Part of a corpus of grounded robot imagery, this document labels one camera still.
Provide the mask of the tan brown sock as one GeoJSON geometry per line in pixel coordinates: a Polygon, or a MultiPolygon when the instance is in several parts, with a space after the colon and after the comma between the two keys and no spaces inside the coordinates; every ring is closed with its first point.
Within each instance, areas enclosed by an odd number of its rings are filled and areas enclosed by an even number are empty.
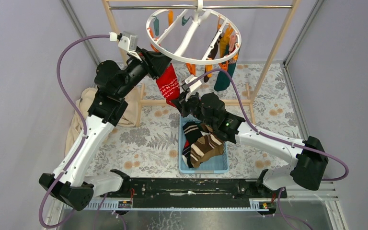
{"type": "Polygon", "coordinates": [[[213,129],[206,125],[205,123],[199,123],[200,131],[203,135],[213,134],[213,129]]]}

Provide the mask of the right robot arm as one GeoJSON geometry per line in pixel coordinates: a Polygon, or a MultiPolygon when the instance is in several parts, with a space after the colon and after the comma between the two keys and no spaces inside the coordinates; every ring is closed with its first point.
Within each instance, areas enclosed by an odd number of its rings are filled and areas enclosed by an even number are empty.
{"type": "Polygon", "coordinates": [[[323,150],[317,138],[288,138],[249,125],[243,117],[226,111],[224,102],[214,93],[195,94],[186,99],[183,92],[172,103],[182,117],[191,115],[198,119],[218,139],[252,146],[287,162],[286,166],[261,172],[255,185],[259,196],[268,197],[279,188],[291,185],[312,191],[319,189],[328,158],[316,152],[323,150]]]}

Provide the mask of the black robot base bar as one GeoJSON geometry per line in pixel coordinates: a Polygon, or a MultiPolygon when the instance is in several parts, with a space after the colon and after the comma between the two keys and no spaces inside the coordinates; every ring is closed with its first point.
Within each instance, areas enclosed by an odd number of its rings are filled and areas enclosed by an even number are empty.
{"type": "Polygon", "coordinates": [[[286,192],[270,190],[258,179],[202,179],[202,178],[134,178],[122,176],[118,191],[108,193],[110,198],[125,198],[134,208],[251,208],[251,201],[262,199],[269,203],[286,192]]]}

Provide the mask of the black sock with beige stripes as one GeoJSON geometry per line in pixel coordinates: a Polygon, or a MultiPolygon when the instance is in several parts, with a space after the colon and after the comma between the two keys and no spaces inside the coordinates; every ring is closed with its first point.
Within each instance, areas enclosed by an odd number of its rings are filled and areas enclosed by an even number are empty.
{"type": "Polygon", "coordinates": [[[185,143],[182,151],[182,158],[185,165],[189,168],[193,168],[193,164],[191,163],[191,145],[196,143],[196,141],[203,136],[201,123],[197,123],[194,121],[187,122],[183,126],[185,143]]]}

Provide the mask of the light blue plastic basket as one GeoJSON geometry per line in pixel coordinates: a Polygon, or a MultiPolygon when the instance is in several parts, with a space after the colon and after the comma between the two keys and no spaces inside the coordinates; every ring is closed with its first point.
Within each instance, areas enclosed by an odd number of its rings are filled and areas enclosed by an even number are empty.
{"type": "Polygon", "coordinates": [[[201,121],[189,115],[187,117],[180,117],[180,124],[178,126],[178,167],[179,171],[184,174],[223,174],[229,171],[229,160],[227,144],[223,143],[223,152],[221,155],[211,156],[208,160],[200,163],[199,167],[190,167],[184,159],[184,148],[186,147],[187,138],[184,134],[184,125],[188,122],[195,122],[200,124],[201,121]]]}

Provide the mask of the dark brown sock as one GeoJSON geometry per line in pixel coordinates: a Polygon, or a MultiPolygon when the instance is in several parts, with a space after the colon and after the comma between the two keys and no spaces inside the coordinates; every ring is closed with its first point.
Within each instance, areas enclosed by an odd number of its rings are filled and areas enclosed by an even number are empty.
{"type": "MultiPolygon", "coordinates": [[[[216,40],[216,42],[214,43],[213,48],[211,49],[209,55],[208,55],[208,59],[215,59],[217,52],[218,52],[218,47],[219,47],[219,42],[220,42],[221,36],[218,37],[218,39],[216,40]]],[[[208,72],[212,70],[212,65],[205,65],[205,71],[204,72],[208,72]]],[[[209,79],[211,78],[212,74],[207,74],[203,77],[203,81],[204,83],[207,83],[209,81],[209,79]]]]}

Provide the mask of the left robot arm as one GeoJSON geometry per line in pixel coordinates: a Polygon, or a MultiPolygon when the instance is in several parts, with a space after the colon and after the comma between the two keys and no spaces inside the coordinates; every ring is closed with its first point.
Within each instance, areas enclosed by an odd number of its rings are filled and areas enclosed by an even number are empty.
{"type": "Polygon", "coordinates": [[[170,65],[171,58],[160,52],[140,48],[137,51],[138,57],[130,57],[124,69],[112,60],[97,66],[94,79],[97,92],[81,133],[63,162],[39,179],[52,197],[76,211],[105,193],[123,197],[129,192],[130,185],[125,181],[128,176],[118,170],[91,177],[86,172],[99,147],[122,118],[128,106],[127,94],[146,76],[158,79],[170,65]]]}

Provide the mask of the dark teal sock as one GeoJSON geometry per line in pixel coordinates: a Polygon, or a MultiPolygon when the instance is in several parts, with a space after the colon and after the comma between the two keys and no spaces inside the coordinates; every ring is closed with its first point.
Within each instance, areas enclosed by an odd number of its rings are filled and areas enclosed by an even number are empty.
{"type": "MultiPolygon", "coordinates": [[[[233,77],[233,74],[235,72],[236,63],[238,59],[238,53],[228,61],[227,64],[227,72],[230,75],[230,77],[233,77]]],[[[214,85],[214,90],[217,92],[224,91],[230,86],[230,80],[227,77],[227,75],[223,72],[219,72],[217,76],[217,80],[214,85]]]]}

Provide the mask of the mustard yellow sock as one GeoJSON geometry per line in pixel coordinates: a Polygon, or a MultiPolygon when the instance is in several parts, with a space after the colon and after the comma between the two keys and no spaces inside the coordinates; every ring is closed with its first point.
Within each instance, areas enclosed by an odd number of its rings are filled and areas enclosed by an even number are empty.
{"type": "Polygon", "coordinates": [[[227,28],[225,32],[221,33],[220,42],[219,42],[219,57],[222,58],[225,55],[227,45],[230,41],[230,36],[233,33],[232,28],[227,28]]]}

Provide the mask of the brown striped sock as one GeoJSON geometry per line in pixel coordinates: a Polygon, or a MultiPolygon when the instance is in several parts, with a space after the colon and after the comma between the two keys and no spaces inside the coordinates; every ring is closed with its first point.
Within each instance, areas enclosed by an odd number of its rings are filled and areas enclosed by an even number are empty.
{"type": "Polygon", "coordinates": [[[224,153],[225,142],[217,138],[214,134],[207,134],[200,137],[196,143],[191,145],[191,163],[194,168],[198,168],[202,163],[212,157],[221,156],[224,153]]]}

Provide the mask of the red patterned sock pair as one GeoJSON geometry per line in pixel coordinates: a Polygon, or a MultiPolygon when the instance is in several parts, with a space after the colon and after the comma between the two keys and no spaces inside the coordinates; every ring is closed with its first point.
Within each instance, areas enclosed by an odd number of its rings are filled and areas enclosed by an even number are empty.
{"type": "Polygon", "coordinates": [[[156,83],[166,103],[176,108],[173,100],[179,98],[180,86],[172,64],[166,68],[160,78],[156,80],[156,83]]]}

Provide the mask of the white round clip hanger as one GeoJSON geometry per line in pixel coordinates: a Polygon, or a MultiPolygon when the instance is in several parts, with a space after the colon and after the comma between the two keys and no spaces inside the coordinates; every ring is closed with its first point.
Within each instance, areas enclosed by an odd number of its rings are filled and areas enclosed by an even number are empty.
{"type": "Polygon", "coordinates": [[[154,8],[157,10],[150,15],[150,17],[147,19],[146,22],[147,35],[149,36],[150,44],[157,51],[161,52],[165,56],[171,58],[172,60],[195,65],[219,64],[224,61],[233,59],[235,56],[237,56],[242,45],[241,33],[237,28],[237,26],[228,17],[224,16],[222,13],[217,12],[216,9],[231,9],[231,8],[235,9],[239,8],[239,6],[204,6],[204,2],[202,0],[198,0],[196,5],[180,4],[172,6],[158,6],[154,8]],[[151,29],[150,23],[154,21],[159,14],[173,9],[181,9],[182,12],[171,23],[169,23],[169,26],[163,31],[162,34],[154,38],[152,36],[152,33],[150,32],[151,29]],[[178,46],[176,51],[172,53],[166,48],[162,47],[161,43],[176,27],[177,23],[186,15],[187,11],[190,9],[194,10],[194,15],[191,18],[192,24],[189,26],[187,32],[185,33],[181,44],[178,46]],[[198,27],[201,25],[203,21],[205,21],[212,14],[215,15],[218,18],[218,20],[221,21],[222,23],[218,24],[218,28],[215,30],[216,33],[214,35],[214,38],[212,39],[210,45],[208,46],[205,54],[202,56],[201,59],[184,57],[183,54],[190,45],[190,42],[193,40],[193,37],[198,27]],[[228,55],[224,55],[223,57],[218,59],[209,59],[208,55],[214,48],[214,45],[217,42],[219,36],[225,32],[224,29],[228,30],[230,46],[232,47],[232,49],[230,50],[230,53],[228,55]]]}

